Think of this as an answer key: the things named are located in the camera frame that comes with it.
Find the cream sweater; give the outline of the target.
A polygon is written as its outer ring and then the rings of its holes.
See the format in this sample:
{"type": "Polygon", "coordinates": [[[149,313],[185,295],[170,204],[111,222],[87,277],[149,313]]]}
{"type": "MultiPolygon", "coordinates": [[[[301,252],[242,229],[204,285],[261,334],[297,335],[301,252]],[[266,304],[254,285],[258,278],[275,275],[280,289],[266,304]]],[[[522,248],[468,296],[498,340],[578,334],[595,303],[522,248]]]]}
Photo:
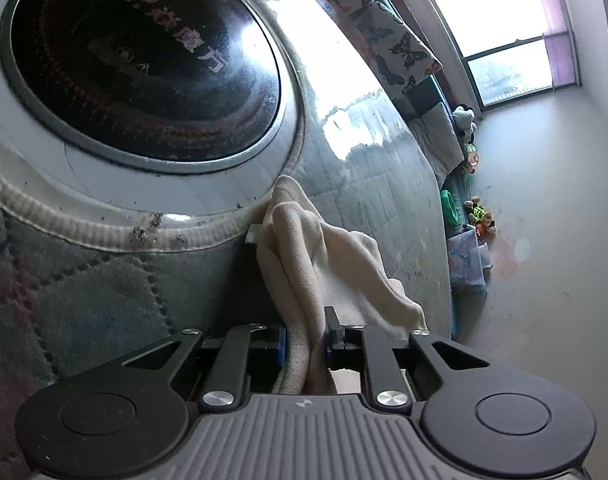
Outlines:
{"type": "Polygon", "coordinates": [[[287,328],[287,358],[274,393],[335,390],[325,365],[326,307],[344,325],[381,328],[391,338],[427,329],[420,304],[386,275],[377,241],[326,222],[295,179],[279,177],[263,222],[249,234],[287,328]]]}

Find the clear plastic storage box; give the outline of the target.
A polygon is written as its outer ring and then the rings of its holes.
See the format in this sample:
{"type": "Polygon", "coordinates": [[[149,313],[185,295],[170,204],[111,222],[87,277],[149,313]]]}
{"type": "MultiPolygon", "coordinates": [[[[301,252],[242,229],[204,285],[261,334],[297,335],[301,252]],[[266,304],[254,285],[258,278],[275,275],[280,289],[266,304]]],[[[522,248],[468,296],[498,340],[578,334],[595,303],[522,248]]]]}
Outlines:
{"type": "Polygon", "coordinates": [[[483,256],[475,229],[462,231],[446,240],[450,284],[464,292],[485,292],[485,272],[490,262],[483,256]]]}

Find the green plush toys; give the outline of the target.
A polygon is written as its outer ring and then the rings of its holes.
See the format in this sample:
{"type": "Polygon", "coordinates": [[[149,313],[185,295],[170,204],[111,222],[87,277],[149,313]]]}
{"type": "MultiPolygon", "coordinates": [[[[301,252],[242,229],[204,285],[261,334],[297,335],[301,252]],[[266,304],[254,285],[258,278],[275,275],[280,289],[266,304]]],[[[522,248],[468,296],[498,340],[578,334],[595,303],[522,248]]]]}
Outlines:
{"type": "Polygon", "coordinates": [[[467,214],[470,226],[476,231],[479,238],[485,235],[495,235],[497,232],[496,221],[493,214],[486,209],[479,196],[472,196],[464,202],[464,211],[467,214]]]}

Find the green bowl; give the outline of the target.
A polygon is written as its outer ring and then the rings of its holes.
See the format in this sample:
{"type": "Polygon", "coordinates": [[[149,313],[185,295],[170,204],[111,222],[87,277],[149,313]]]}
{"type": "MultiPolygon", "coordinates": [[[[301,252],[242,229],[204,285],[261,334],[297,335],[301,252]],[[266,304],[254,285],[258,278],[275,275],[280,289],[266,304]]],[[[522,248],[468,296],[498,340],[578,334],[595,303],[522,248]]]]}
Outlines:
{"type": "Polygon", "coordinates": [[[448,190],[441,190],[441,211],[443,211],[444,222],[449,226],[458,226],[459,212],[453,195],[448,190]]]}

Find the blue corner sofa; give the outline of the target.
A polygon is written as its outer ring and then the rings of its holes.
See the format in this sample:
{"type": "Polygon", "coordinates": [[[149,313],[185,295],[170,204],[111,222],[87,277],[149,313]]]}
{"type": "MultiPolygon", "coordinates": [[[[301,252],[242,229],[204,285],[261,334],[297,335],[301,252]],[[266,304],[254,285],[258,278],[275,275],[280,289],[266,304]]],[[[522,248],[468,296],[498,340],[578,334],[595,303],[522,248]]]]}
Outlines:
{"type": "Polygon", "coordinates": [[[441,219],[431,230],[439,238],[438,260],[446,269],[448,326],[441,333],[456,339],[460,334],[461,298],[471,292],[464,274],[450,269],[448,241],[468,230],[464,225],[464,144],[444,92],[431,76],[406,94],[403,117],[434,172],[441,219]]]}

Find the grey cushion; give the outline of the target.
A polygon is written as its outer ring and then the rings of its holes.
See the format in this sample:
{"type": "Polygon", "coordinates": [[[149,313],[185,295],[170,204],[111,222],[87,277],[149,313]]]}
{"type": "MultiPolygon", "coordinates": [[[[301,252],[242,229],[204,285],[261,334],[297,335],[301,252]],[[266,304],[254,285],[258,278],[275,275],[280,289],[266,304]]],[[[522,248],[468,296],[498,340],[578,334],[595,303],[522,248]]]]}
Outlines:
{"type": "Polygon", "coordinates": [[[442,186],[449,174],[464,161],[464,152],[453,128],[451,116],[442,102],[415,121],[415,134],[433,169],[438,186],[442,186]]]}

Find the panda plush toy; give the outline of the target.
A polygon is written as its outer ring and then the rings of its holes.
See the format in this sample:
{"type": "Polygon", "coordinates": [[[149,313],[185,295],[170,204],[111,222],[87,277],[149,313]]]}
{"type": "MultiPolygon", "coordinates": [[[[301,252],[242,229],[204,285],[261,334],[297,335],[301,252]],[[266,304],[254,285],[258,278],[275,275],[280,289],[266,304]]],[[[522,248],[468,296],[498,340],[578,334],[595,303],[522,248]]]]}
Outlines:
{"type": "Polygon", "coordinates": [[[475,124],[473,108],[468,105],[458,105],[451,116],[453,116],[453,122],[464,138],[464,143],[473,143],[475,131],[478,128],[478,125],[475,124]]]}

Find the round black induction cooktop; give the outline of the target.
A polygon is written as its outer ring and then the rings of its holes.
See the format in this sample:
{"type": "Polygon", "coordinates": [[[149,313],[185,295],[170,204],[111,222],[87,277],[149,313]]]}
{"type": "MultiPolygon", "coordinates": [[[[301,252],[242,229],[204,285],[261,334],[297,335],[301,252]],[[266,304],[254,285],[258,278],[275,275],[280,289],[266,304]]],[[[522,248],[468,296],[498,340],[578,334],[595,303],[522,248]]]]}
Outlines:
{"type": "Polygon", "coordinates": [[[253,151],[279,116],[276,53],[241,0],[8,0],[0,55],[35,118],[131,166],[253,151]]]}

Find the upright butterfly pillow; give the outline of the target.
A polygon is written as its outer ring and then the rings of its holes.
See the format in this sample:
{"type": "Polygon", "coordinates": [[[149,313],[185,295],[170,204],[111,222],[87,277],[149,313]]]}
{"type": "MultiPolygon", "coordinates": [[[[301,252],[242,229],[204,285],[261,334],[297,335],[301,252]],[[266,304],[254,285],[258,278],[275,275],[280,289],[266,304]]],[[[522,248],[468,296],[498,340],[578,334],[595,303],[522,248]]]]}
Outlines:
{"type": "Polygon", "coordinates": [[[443,68],[406,23],[380,2],[343,16],[339,26],[391,99],[401,98],[443,68]]]}

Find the window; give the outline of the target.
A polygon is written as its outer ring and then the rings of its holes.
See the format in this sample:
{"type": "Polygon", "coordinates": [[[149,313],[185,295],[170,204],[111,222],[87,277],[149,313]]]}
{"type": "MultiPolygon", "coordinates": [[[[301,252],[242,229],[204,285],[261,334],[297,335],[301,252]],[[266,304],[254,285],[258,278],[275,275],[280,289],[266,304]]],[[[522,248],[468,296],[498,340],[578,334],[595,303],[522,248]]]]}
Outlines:
{"type": "Polygon", "coordinates": [[[431,0],[484,108],[578,83],[563,0],[431,0]]]}

